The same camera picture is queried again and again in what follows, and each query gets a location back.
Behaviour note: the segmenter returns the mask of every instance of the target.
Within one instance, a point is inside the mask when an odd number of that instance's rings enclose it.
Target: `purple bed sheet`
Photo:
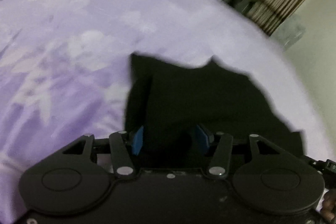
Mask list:
[[[123,129],[134,51],[186,67],[217,55],[303,130],[307,155],[334,157],[282,50],[220,0],[0,0],[1,223],[26,210],[24,170],[80,135]]]

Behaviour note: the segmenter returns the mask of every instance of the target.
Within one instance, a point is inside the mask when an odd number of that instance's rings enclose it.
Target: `hand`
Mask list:
[[[320,214],[328,221],[333,220],[335,214],[332,213],[333,208],[336,204],[336,189],[332,189],[324,195],[324,200],[322,202],[322,209]]]

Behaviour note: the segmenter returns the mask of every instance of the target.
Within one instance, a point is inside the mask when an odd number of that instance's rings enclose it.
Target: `silver screw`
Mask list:
[[[167,175],[167,178],[169,178],[169,179],[174,179],[176,176],[174,175],[174,174],[168,174]]]
[[[36,219],[34,219],[34,218],[28,218],[26,223],[27,224],[38,224]]]
[[[209,173],[214,176],[221,176],[225,174],[225,169],[220,166],[214,166],[209,169]]]
[[[128,176],[128,175],[132,174],[133,171],[134,171],[133,168],[131,168],[129,166],[122,166],[122,167],[119,167],[117,169],[117,173],[119,175],[123,175],[123,176]]]

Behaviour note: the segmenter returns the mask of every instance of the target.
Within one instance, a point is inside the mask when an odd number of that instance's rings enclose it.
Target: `bed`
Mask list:
[[[0,0],[0,222],[25,212],[28,167],[83,134],[122,130],[129,55],[185,67],[216,55],[249,73],[274,113],[302,130],[306,154],[335,159],[282,49],[220,0]]]

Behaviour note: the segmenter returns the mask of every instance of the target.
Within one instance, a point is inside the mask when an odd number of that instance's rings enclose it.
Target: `black cloth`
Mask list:
[[[144,125],[143,153],[180,157],[192,145],[188,130],[201,123],[236,139],[259,134],[298,157],[303,155],[300,133],[290,132],[273,114],[248,75],[218,66],[215,58],[194,69],[137,54],[130,61],[134,84],[125,130]]]

